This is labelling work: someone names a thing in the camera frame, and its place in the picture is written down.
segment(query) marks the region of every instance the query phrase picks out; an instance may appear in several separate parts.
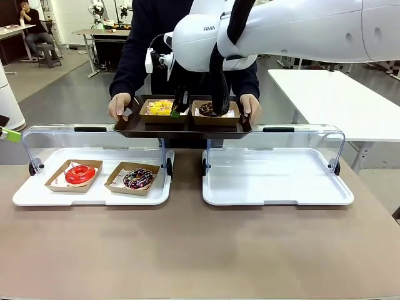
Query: dark sweater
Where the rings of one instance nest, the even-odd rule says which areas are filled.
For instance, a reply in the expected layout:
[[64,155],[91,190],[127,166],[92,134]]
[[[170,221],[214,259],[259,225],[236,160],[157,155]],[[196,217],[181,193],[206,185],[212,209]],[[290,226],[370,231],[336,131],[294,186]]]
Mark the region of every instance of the dark sweater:
[[[111,97],[118,93],[129,93],[131,96],[141,88],[147,76],[144,67],[146,51],[150,42],[158,34],[174,31],[176,24],[190,12],[193,0],[133,0],[132,31],[122,50],[121,60],[110,86]],[[171,50],[163,39],[157,39],[152,46],[157,53],[169,54]],[[225,72],[228,87],[240,97],[253,94],[259,97],[257,64],[240,71]],[[209,76],[192,95],[211,95]],[[151,74],[153,94],[173,95],[174,86],[167,82],[166,70],[154,68]]]
[[31,18],[31,20],[28,21],[24,17],[24,23],[26,25],[36,25],[35,27],[28,28],[27,29],[28,33],[38,34],[38,33],[46,33],[47,32],[39,19],[39,12],[37,10],[30,9],[29,12],[26,12],[26,14],[28,17]]

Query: white tray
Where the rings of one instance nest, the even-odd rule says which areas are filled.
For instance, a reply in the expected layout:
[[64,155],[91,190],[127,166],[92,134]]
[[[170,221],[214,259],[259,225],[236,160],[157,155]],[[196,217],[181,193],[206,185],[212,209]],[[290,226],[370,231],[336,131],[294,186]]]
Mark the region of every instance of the white tray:
[[202,195],[216,206],[348,205],[354,199],[314,149],[212,149],[210,165]]
[[[52,153],[44,162],[44,169],[31,176],[15,193],[13,201],[18,206],[70,206],[70,205],[157,205],[169,196],[171,177],[160,169],[147,196],[134,196],[111,192],[104,186],[109,175],[121,161],[160,166],[163,160],[160,149],[103,149],[64,148]],[[167,158],[174,162],[175,153],[168,150]],[[87,193],[52,192],[44,184],[68,159],[102,160],[102,170]]]

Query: person sitting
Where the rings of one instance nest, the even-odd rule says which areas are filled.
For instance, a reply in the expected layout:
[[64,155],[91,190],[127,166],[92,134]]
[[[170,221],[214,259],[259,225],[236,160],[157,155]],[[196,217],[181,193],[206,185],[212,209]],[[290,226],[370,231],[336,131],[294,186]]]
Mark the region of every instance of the person sitting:
[[[36,47],[36,43],[54,45],[54,41],[40,22],[39,12],[29,6],[28,0],[21,0],[19,5],[21,6],[20,18],[24,20],[24,23],[27,25],[35,25],[34,27],[27,29],[28,35],[25,37],[26,44],[28,45],[34,57],[43,58],[43,55],[39,53]],[[51,50],[51,57],[53,59],[58,58],[55,50]]]

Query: brown tray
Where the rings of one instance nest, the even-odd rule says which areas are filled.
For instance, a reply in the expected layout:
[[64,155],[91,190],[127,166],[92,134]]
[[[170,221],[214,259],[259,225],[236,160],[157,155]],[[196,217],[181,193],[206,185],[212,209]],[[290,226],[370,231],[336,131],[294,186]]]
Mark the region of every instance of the brown tray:
[[[167,95],[141,95],[135,96],[139,103],[147,99],[173,99]],[[191,100],[209,100],[209,96],[191,96]],[[241,115],[236,126],[198,126],[189,116],[184,124],[146,124],[139,115],[142,105],[135,107],[134,113],[125,121],[121,118],[115,125],[115,131],[127,138],[164,138],[164,139],[241,139],[249,134],[252,129],[247,117]]]

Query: hand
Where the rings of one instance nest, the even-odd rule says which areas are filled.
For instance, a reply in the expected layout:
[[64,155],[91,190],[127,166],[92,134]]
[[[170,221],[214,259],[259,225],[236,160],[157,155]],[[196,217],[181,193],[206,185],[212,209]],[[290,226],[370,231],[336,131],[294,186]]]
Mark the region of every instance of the hand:
[[131,103],[131,95],[127,92],[120,92],[112,97],[108,104],[108,114],[118,122],[119,118],[124,114],[125,107]]
[[254,124],[256,119],[263,112],[261,109],[260,102],[252,94],[244,94],[240,96],[240,103],[243,106],[243,111],[245,114],[250,114],[250,123]]

